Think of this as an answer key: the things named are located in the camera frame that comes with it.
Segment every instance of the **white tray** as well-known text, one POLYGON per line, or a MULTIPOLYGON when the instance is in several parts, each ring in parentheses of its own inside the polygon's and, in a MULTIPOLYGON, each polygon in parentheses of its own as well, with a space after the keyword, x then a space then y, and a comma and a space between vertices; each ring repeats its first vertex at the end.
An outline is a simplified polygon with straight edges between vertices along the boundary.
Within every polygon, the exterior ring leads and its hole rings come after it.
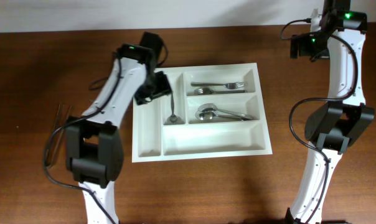
MULTIPOLYGON (((174 92, 175 114, 185 124, 164 125, 171 114, 170 96, 147 105, 133 105, 133 162, 168 161, 272 154, 257 65, 214 65, 161 68, 174 92), (194 96, 191 82, 245 82, 247 93, 194 96), (252 115, 253 121, 214 118, 200 121, 195 112, 204 103, 252 115)), ((227 90, 212 86, 214 90, 227 90)))

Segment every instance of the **metal fork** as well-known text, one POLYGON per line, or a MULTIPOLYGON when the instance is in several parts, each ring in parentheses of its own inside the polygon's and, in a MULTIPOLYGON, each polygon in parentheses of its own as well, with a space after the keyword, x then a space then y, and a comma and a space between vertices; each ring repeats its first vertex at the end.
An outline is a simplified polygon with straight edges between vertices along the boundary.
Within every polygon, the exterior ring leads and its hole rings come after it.
POLYGON ((225 88, 229 90, 234 90, 237 88, 245 87, 244 82, 235 82, 235 83, 201 83, 201 82, 191 82, 191 86, 224 86, 225 88))

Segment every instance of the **spoon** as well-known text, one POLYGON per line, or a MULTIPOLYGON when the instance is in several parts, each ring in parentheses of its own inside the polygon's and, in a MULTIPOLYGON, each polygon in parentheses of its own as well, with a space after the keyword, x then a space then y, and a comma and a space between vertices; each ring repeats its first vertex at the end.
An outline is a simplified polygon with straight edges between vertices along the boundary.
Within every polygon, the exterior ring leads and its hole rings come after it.
POLYGON ((171 92, 171 115, 167 118, 164 125, 172 125, 172 124, 184 124, 184 121, 177 115, 174 114, 174 97, 173 92, 171 92))
POLYGON ((202 120, 202 121, 210 121, 211 119, 213 119, 214 117, 219 117, 219 118, 228 118, 228 119, 239 119, 241 121, 243 121, 240 117, 238 116, 232 116, 232 115, 221 115, 221 114, 217 114, 217 113, 214 113, 213 111, 206 111, 206 112, 200 112, 200 111, 196 111, 195 113, 195 117, 199 120, 202 120))
POLYGON ((219 111, 219 112, 223 112, 223 113, 227 113, 227 114, 232 114, 232 115, 235 115, 235 116, 238 116, 238 117, 241 117, 243 120, 245 121, 250 121, 250 120, 254 120, 254 117, 249 115, 249 114, 244 114, 244 113, 238 113, 238 112, 234 112, 234 111, 228 111, 228 110, 222 110, 222 109, 218 109, 214 103, 206 103, 202 106, 200 106, 198 108, 198 111, 201 111, 201 112, 206 112, 206 111, 219 111))
POLYGON ((214 91, 209 87, 201 87, 194 90, 194 95, 210 95, 210 94, 229 94, 229 93, 246 93, 246 90, 230 90, 230 91, 214 91))

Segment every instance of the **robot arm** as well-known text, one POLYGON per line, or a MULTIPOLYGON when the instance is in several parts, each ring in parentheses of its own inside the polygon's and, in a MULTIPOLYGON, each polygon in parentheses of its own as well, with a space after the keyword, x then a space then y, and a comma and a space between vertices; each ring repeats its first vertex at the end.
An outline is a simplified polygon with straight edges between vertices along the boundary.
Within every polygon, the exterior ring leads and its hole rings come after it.
POLYGON ((108 81, 82 114, 87 119, 66 128, 66 166, 79 186, 89 190, 83 191, 88 223, 118 223, 114 181, 123 165, 119 126, 132 97, 141 105, 170 94, 165 74, 154 73, 162 47, 157 35, 145 33, 139 45, 118 49, 108 81))
POLYGON ((342 3, 326 0, 322 17, 317 11, 312 15, 311 32, 329 35, 309 36, 295 40, 292 44, 293 51, 298 50, 301 56, 320 55, 323 48, 327 47, 327 54, 331 59, 328 98, 345 99, 327 101, 307 120, 305 135, 309 145, 321 149, 329 161, 326 162, 320 152, 308 149, 298 196, 286 213, 285 224, 321 223, 322 205, 332 173, 342 154, 353 145, 374 117, 374 110, 365 107, 361 85, 360 63, 365 41, 366 15, 350 12, 349 8, 347 1, 342 3), (330 34, 347 42, 356 57, 351 55, 352 51, 342 41, 329 38, 330 34))

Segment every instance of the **wooden table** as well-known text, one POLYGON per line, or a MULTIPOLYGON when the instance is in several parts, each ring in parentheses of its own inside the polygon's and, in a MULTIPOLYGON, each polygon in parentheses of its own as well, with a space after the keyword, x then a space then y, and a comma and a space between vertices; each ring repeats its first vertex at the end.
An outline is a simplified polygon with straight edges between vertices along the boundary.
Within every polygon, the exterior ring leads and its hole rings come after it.
MULTIPOLYGON (((116 181, 116 211, 123 223, 240 223, 281 219, 299 189, 307 149, 288 127, 291 107, 326 96, 329 62, 289 58, 281 26, 159 29, 170 55, 165 67, 257 62, 273 155, 131 163, 132 107, 121 126, 126 159, 116 181)), ((302 33, 308 26, 293 26, 302 33)), ((51 184, 42 172, 42 148, 58 103, 78 116, 109 75, 111 52, 138 43, 143 30, 0 34, 0 223, 85 223, 82 193, 51 184)), ((376 110, 376 24, 362 57, 367 105, 376 110)), ((319 103, 300 107, 294 127, 319 103)), ((73 183, 63 158, 52 169, 73 183)), ((325 220, 376 223, 376 116, 344 154, 327 193, 325 220)))

